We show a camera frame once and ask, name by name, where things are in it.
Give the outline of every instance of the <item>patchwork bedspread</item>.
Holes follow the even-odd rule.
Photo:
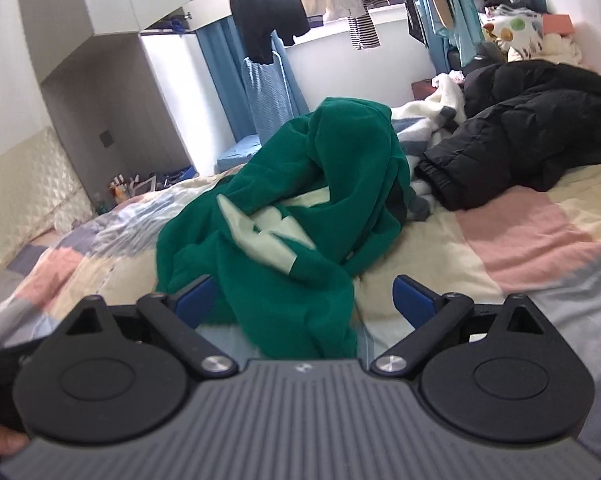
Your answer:
[[[46,250],[0,305],[0,345],[46,335],[86,294],[120,304],[150,292],[158,232],[217,180],[196,178],[145,195]],[[595,379],[581,441],[601,457],[601,166],[573,171],[547,193],[516,187],[482,208],[452,213],[438,206],[426,222],[406,226],[355,280],[357,312],[375,354],[413,330],[392,304],[398,274],[481,303],[528,293]]]

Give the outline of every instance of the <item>green sweatshirt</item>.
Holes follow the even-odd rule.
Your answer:
[[[351,277],[399,234],[409,184],[390,109],[326,99],[165,225],[158,290],[211,274],[206,322],[239,323],[270,358],[353,357]]]

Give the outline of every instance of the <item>window sill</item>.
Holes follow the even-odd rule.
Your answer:
[[[392,5],[380,7],[379,9],[370,9],[369,15],[371,16],[374,25],[378,26],[382,23],[406,20],[407,9],[405,9],[404,5]],[[325,23],[322,27],[312,28],[305,35],[294,38],[294,41],[296,42],[295,45],[287,46],[285,48],[294,48],[297,45],[308,43],[309,41],[319,40],[320,38],[326,38],[327,36],[333,36],[335,34],[342,34],[343,32],[349,32],[349,21],[347,18],[340,18],[334,22]]]

